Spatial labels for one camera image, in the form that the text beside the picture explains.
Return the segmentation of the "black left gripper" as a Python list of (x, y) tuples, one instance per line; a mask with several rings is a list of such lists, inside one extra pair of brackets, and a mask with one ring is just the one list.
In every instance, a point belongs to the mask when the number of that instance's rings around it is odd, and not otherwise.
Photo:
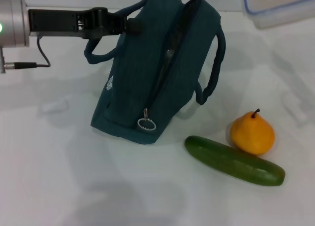
[(30, 32), (37, 36), (96, 39), (109, 34), (103, 16), (105, 8), (89, 10), (28, 10)]

